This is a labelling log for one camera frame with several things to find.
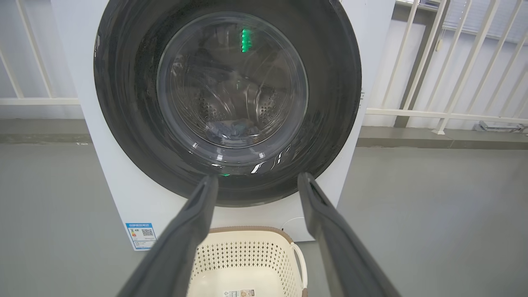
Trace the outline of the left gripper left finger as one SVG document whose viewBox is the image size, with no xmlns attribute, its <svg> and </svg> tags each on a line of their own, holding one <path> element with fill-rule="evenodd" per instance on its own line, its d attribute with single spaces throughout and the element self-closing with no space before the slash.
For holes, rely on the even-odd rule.
<svg viewBox="0 0 528 297">
<path fill-rule="evenodd" d="M 117 297 L 186 297 L 196 249 L 209 233 L 217 195 L 217 176 L 200 180 Z"/>
</svg>

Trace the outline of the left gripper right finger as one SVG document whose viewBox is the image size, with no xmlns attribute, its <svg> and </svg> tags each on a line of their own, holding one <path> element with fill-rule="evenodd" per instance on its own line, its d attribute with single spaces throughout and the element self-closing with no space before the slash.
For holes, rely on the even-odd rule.
<svg viewBox="0 0 528 297">
<path fill-rule="evenodd" d="M 401 297 L 315 178 L 297 178 L 305 223 L 322 255 L 331 297 Z"/>
</svg>

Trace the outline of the blue bear print garment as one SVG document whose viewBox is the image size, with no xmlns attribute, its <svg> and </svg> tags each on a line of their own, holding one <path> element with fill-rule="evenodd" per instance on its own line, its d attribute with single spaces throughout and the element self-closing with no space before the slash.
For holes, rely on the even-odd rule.
<svg viewBox="0 0 528 297">
<path fill-rule="evenodd" d="M 207 122 L 205 130 L 209 141 L 225 147 L 252 146 L 260 134 L 260 129 L 248 119 Z"/>
</svg>

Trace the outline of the round black glass washer door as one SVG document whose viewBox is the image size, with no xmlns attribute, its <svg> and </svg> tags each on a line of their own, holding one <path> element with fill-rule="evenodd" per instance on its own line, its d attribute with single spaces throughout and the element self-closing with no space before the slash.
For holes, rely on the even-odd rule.
<svg viewBox="0 0 528 297">
<path fill-rule="evenodd" d="M 172 36 L 216 12 L 264 19 L 292 42 L 304 64 L 309 103 L 295 138 L 272 157 L 235 164 L 202 158 L 177 139 L 157 99 L 157 68 Z M 217 205 L 268 204 L 297 190 L 301 172 L 321 175 L 353 128 L 362 66 L 353 26 L 339 0 L 109 0 L 94 46 L 94 84 L 113 137 L 134 164 L 189 198 L 216 175 Z"/>
</svg>

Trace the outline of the white front-load washing machine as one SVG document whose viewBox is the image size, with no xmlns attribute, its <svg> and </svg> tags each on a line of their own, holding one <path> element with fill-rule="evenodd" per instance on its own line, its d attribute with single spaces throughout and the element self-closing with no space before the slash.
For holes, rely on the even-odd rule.
<svg viewBox="0 0 528 297">
<path fill-rule="evenodd" d="M 96 31 L 108 0 L 51 2 L 78 100 L 121 221 L 151 223 L 156 235 L 160 235 L 186 199 L 160 186 L 134 165 L 104 120 L 94 86 L 93 59 Z M 349 171 L 395 3 L 396 0 L 342 0 L 360 47 L 365 98 L 341 152 L 316 179 L 334 206 L 338 205 Z M 253 207 L 215 207 L 211 227 L 281 228 L 289 219 L 303 216 L 299 194 L 294 193 Z M 289 235 L 295 241 L 312 240 L 307 229 Z"/>
</svg>

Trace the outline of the steel washer drum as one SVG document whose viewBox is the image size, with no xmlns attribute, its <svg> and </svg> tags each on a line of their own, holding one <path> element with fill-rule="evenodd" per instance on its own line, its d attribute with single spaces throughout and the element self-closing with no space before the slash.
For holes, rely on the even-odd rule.
<svg viewBox="0 0 528 297">
<path fill-rule="evenodd" d="M 164 120 L 202 158 L 246 164 L 278 154 L 296 136 L 309 103 L 302 59 L 264 19 L 242 12 L 209 13 L 178 29 L 157 68 Z M 248 119 L 260 129 L 252 146 L 209 141 L 207 122 Z"/>
</svg>

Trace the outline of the blue energy label sticker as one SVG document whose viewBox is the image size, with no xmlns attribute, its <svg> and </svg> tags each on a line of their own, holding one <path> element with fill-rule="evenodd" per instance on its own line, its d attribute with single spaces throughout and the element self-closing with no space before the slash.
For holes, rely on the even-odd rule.
<svg viewBox="0 0 528 297">
<path fill-rule="evenodd" d="M 151 250 L 155 245 L 157 236 L 150 222 L 128 222 L 125 226 L 135 251 Z"/>
</svg>

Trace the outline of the oval white filter hatch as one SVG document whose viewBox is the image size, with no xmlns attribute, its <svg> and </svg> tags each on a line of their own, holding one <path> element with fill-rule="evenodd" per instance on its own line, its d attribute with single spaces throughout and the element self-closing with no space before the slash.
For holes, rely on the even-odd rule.
<svg viewBox="0 0 528 297">
<path fill-rule="evenodd" d="M 301 232 L 306 229 L 305 217 L 294 217 L 282 224 L 281 230 L 286 233 Z"/>
</svg>

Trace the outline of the cream perforated laundry basket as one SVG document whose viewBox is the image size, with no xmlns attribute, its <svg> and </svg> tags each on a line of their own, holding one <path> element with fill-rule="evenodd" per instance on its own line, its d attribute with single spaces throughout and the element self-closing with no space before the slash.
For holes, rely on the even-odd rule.
<svg viewBox="0 0 528 297">
<path fill-rule="evenodd" d="M 256 297 L 309 297 L 305 258 L 284 231 L 243 226 L 210 230 L 198 246 L 186 297 L 222 297 L 254 289 Z"/>
</svg>

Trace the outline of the white metal railing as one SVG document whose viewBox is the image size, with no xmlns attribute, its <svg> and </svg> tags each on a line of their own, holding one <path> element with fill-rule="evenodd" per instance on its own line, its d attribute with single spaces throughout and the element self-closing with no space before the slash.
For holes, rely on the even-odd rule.
<svg viewBox="0 0 528 297">
<path fill-rule="evenodd" d="M 363 123 L 528 134 L 528 0 L 396 0 Z"/>
<path fill-rule="evenodd" d="M 0 0 L 0 105 L 79 105 L 51 0 Z"/>
</svg>

